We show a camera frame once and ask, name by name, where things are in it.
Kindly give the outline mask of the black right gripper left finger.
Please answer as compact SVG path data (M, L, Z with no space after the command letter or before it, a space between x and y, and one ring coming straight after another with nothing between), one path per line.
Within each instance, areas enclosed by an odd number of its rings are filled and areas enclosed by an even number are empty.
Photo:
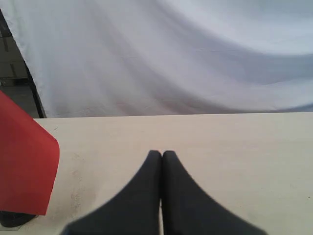
M159 234L161 154L149 151L141 168L106 204L65 226L64 235Z

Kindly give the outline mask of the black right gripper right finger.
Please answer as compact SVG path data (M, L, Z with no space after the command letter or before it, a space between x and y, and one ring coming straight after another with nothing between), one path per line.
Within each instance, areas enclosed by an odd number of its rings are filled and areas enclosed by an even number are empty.
M162 156L162 219L166 235L264 235L213 200L174 151Z

